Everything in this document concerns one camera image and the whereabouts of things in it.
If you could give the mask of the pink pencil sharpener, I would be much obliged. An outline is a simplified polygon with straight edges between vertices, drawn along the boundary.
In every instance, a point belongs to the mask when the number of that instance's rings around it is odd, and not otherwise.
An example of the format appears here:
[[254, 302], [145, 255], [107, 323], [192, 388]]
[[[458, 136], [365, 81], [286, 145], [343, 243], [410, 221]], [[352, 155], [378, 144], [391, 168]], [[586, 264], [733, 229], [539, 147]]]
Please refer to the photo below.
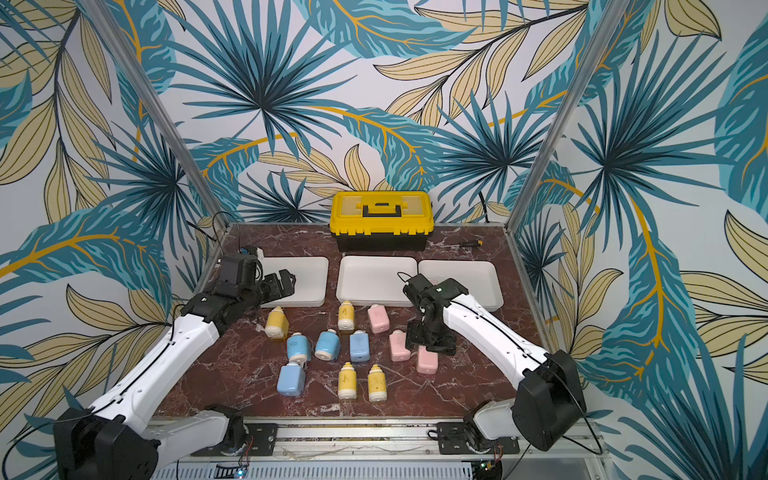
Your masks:
[[420, 345], [417, 351], [416, 370], [422, 375], [434, 375], [439, 367], [439, 356]]
[[406, 362], [411, 358], [412, 352], [406, 345], [407, 335], [402, 330], [396, 329], [389, 335], [389, 351], [392, 362]]
[[374, 304], [369, 307], [367, 313], [371, 331], [374, 334], [381, 334], [389, 331], [390, 319], [385, 306]]

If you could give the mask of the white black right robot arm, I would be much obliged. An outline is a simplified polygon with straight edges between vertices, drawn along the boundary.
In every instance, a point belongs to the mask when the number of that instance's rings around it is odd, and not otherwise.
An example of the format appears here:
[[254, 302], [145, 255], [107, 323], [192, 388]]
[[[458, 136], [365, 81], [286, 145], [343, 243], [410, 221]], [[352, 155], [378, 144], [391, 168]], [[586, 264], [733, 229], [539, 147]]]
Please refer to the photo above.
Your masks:
[[453, 278], [432, 284], [417, 274], [403, 293], [420, 313], [408, 323], [406, 346], [454, 355], [461, 336], [500, 370], [515, 390], [505, 401], [487, 401], [465, 415], [466, 442], [480, 451], [500, 438], [522, 437], [548, 451], [586, 417], [577, 362], [563, 350], [536, 345], [497, 319]]

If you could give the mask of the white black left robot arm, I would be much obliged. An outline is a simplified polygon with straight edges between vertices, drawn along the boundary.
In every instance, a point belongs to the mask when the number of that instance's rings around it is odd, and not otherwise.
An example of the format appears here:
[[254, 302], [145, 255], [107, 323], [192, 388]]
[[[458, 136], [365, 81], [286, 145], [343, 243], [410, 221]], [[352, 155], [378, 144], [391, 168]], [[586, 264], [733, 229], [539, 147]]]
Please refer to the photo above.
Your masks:
[[291, 296], [296, 277], [265, 273], [259, 251], [245, 247], [219, 262], [218, 277], [182, 308], [157, 345], [87, 409], [70, 408], [53, 436], [62, 479], [149, 479], [209, 448], [241, 455], [250, 443], [242, 414], [214, 405], [161, 427], [150, 421], [189, 367], [251, 309]]

